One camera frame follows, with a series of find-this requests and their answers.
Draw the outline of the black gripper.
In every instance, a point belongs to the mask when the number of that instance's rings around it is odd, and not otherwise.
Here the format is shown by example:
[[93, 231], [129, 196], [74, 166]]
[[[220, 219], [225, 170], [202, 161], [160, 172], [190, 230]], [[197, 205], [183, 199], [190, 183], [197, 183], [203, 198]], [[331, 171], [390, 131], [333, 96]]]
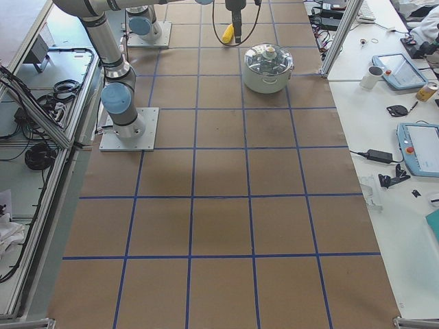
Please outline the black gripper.
[[231, 12], [235, 42], [241, 42], [241, 10], [246, 7], [246, 0], [225, 0], [226, 9]]

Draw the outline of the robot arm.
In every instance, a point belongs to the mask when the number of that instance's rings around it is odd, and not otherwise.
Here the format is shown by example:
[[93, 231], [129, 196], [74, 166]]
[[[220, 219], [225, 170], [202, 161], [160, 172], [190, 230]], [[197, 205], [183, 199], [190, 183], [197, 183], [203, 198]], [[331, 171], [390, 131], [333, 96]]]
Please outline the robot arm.
[[164, 1], [55, 1], [63, 12], [76, 16], [84, 26], [105, 70], [101, 102], [119, 138], [136, 138], [145, 132], [145, 120], [134, 104], [136, 76], [116, 43], [106, 18], [109, 10], [134, 10], [134, 19], [152, 24], [155, 4]]
[[[241, 11], [245, 8], [246, 1], [225, 1], [225, 6], [231, 12], [232, 23], [227, 27], [220, 41], [227, 45], [234, 37], [238, 45], [241, 43]], [[137, 35], [149, 45], [162, 36], [162, 26], [157, 22], [153, 5], [126, 8], [125, 11], [126, 29], [130, 29], [132, 34]]]

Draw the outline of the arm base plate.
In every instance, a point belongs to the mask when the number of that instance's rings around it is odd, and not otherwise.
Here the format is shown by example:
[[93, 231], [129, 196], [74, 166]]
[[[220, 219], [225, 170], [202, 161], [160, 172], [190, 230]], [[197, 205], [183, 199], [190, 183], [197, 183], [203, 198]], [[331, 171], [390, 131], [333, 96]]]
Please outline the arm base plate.
[[137, 108], [137, 119], [130, 125], [119, 126], [106, 119], [100, 151], [153, 151], [158, 124], [159, 108]]
[[170, 21], [151, 23], [147, 19], [131, 19], [128, 23], [130, 34], [128, 47], [132, 48], [164, 48], [169, 47], [171, 27]]

